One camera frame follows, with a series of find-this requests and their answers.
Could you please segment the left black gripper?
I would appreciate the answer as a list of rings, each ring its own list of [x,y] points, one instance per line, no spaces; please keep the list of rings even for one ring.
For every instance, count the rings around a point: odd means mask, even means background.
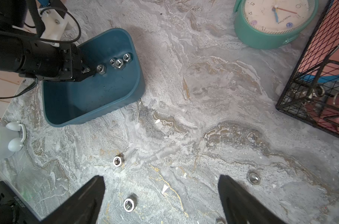
[[[73,43],[61,43],[60,68],[56,75],[56,82],[81,82],[94,76],[96,66],[91,64],[81,49]]]

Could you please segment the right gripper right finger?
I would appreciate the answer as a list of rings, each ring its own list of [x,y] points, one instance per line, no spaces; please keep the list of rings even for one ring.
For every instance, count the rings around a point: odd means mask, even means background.
[[[220,175],[218,191],[228,224],[284,224],[228,175]]]

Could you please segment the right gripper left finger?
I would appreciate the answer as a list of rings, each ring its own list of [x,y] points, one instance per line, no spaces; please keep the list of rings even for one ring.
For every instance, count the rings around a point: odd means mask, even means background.
[[[94,176],[74,195],[44,218],[41,224],[95,224],[105,194],[104,177]]]

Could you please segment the steel hex nut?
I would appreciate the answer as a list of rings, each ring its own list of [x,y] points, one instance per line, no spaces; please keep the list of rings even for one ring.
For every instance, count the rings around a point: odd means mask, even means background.
[[[132,55],[131,53],[126,53],[123,55],[123,61],[126,63],[130,63],[132,61]]]
[[[123,59],[118,58],[114,62],[114,67],[116,69],[123,70],[125,68],[125,62],[123,61]]]
[[[260,176],[255,172],[249,172],[247,179],[252,185],[259,185],[261,181]]]
[[[107,71],[107,67],[104,64],[99,64],[96,67],[96,72],[100,75],[104,75],[106,73],[106,71]]]
[[[130,196],[124,200],[123,208],[126,212],[130,213],[136,208],[137,199],[134,196]]]
[[[124,162],[124,158],[122,155],[117,155],[113,159],[113,165],[115,167],[120,167],[123,164],[123,162]]]
[[[110,64],[112,67],[115,67],[115,62],[116,62],[116,59],[115,59],[115,58],[111,58],[110,61],[109,61],[109,64]]]

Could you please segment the teal plastic storage box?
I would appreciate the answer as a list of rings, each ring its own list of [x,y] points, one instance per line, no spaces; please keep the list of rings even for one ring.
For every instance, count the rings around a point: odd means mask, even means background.
[[[43,113],[53,127],[80,125],[136,102],[145,92],[145,80],[130,34],[120,28],[107,30],[79,46],[91,64],[104,64],[81,82],[43,82]],[[123,70],[109,64],[111,58],[131,53]]]

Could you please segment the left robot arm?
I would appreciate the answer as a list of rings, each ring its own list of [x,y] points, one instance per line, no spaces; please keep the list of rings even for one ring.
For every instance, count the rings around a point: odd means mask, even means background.
[[[50,82],[81,82],[96,73],[65,31],[80,25],[63,1],[0,1],[0,71]]]

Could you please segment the white alarm clock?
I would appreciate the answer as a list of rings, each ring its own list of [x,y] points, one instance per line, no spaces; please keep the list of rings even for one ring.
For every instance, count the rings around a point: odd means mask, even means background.
[[[0,159],[9,158],[15,152],[22,150],[26,138],[26,127],[19,121],[0,127]]]

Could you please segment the green round clock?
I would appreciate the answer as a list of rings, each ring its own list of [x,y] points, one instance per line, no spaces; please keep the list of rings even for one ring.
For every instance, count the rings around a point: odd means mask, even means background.
[[[290,43],[314,19],[319,7],[315,0],[236,1],[235,33],[255,49],[275,49]]]

